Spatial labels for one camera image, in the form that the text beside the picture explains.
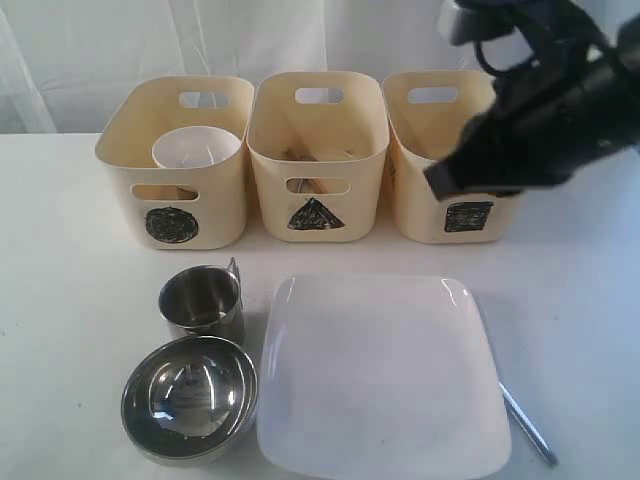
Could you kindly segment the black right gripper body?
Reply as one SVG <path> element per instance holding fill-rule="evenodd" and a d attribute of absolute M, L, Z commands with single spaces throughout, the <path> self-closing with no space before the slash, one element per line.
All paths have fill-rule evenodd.
<path fill-rule="evenodd" d="M 639 22 L 590 60 L 585 52 L 548 60 L 501 88 L 469 121 L 458 145 L 425 168 L 435 198 L 512 196 L 552 188 L 587 164 L 639 144 Z"/>

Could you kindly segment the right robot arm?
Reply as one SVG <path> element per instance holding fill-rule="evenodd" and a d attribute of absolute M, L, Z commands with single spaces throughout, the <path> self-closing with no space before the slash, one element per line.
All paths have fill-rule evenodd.
<path fill-rule="evenodd" d="M 472 45 L 491 106 L 424 169 L 439 201 L 561 185 L 639 143 L 639 19 L 614 42 L 572 1 L 445 1 L 440 34 Z"/>

